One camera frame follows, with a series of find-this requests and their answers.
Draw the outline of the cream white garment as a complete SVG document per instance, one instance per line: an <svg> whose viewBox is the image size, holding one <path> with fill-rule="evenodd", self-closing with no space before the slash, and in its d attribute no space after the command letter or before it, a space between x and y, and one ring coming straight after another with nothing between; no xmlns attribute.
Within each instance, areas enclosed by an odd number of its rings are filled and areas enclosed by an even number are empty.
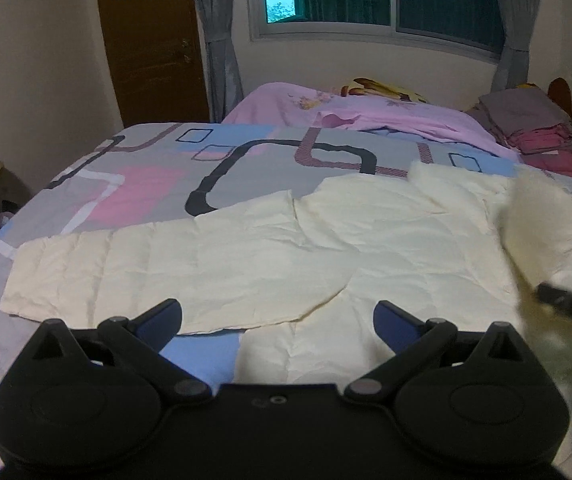
<svg viewBox="0 0 572 480"><path fill-rule="evenodd" d="M91 328L173 298L182 330L240 330L238 382L345 386L384 362L373 328L388 300L463 330L512 323L569 403L556 464L572 475L572 321L533 300L572 290L572 193L515 177L414 162L403 180L345 174L193 219L22 244L3 312Z"/></svg>

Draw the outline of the stack of folded clothes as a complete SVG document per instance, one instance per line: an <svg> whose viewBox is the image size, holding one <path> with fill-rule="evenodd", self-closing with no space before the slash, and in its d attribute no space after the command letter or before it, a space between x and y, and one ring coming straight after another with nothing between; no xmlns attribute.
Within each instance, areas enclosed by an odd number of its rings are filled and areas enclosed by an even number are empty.
<svg viewBox="0 0 572 480"><path fill-rule="evenodd" d="M485 94L467 114L524 164L572 177L572 119L539 87Z"/></svg>

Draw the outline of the patterned grey blue bedsheet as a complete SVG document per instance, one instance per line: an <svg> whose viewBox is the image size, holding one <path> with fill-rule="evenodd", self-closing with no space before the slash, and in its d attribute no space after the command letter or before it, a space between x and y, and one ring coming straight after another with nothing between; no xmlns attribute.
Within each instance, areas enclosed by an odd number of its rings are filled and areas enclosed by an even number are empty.
<svg viewBox="0 0 572 480"><path fill-rule="evenodd" d="M16 249L41 236L185 216L190 193L213 178L210 204L288 190L312 192L348 172L403 178L412 162L510 176L514 160L477 144L379 129L149 124L127 128L59 174L0 229L0 300ZM32 322L0 310L0 380Z"/></svg>

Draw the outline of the pink floral blanket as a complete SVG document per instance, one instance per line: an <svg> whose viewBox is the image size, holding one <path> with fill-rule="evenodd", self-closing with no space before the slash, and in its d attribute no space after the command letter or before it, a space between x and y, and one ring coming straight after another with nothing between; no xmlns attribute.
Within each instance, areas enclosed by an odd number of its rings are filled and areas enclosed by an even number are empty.
<svg viewBox="0 0 572 480"><path fill-rule="evenodd" d="M459 110L383 96L337 96L287 82L262 84L223 121L229 125L360 131L386 128L435 142L464 143L512 162L520 161L516 152L504 148L479 122Z"/></svg>

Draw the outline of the yellow patterned pillow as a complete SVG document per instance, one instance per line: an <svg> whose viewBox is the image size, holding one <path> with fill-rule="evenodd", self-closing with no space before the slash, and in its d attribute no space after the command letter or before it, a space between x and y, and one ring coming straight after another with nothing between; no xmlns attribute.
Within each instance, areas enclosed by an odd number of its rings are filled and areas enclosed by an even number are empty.
<svg viewBox="0 0 572 480"><path fill-rule="evenodd" d="M397 101L428 104L428 99L417 92L365 77L354 78L351 84L346 84L340 89L339 94L341 96L382 96Z"/></svg>

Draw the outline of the brown wooden door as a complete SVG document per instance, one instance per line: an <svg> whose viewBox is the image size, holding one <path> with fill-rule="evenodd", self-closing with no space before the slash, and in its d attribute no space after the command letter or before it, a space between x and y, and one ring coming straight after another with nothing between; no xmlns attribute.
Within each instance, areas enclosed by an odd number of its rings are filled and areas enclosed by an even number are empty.
<svg viewBox="0 0 572 480"><path fill-rule="evenodd" d="M194 0L97 0L123 125L208 122Z"/></svg>

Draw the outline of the right grey curtain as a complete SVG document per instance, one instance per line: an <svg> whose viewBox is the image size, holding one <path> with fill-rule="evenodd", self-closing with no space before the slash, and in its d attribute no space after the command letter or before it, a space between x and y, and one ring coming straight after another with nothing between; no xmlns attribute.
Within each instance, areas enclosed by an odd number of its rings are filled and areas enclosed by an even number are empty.
<svg viewBox="0 0 572 480"><path fill-rule="evenodd" d="M541 0L498 0L504 44L492 79L491 91L524 84L528 79L530 44Z"/></svg>

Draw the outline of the grey curtain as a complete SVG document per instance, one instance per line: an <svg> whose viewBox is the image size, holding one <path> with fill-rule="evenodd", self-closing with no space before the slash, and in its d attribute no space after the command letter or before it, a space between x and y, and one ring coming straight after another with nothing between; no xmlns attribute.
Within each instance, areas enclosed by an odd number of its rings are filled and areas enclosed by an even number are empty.
<svg viewBox="0 0 572 480"><path fill-rule="evenodd" d="M234 0L195 0L206 48L211 118L222 122L244 98L232 38Z"/></svg>
<svg viewBox="0 0 572 480"><path fill-rule="evenodd" d="M528 79L530 44L541 0L498 0L504 44L492 79L491 91L524 84Z"/></svg>

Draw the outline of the white framed window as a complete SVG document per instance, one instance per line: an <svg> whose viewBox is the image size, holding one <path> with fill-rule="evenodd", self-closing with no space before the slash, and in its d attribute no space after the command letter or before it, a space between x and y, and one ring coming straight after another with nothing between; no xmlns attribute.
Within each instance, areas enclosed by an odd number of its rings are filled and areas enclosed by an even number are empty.
<svg viewBox="0 0 572 480"><path fill-rule="evenodd" d="M494 61L504 44L498 0L248 0L251 36L375 41Z"/></svg>

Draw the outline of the left grey curtain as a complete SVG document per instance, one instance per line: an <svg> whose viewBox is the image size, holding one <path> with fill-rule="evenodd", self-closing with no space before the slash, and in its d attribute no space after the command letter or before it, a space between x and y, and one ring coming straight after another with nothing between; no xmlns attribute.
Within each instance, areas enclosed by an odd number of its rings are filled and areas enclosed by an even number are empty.
<svg viewBox="0 0 572 480"><path fill-rule="evenodd" d="M234 0L195 0L206 48L211 118L222 122L244 98L232 38Z"/></svg>

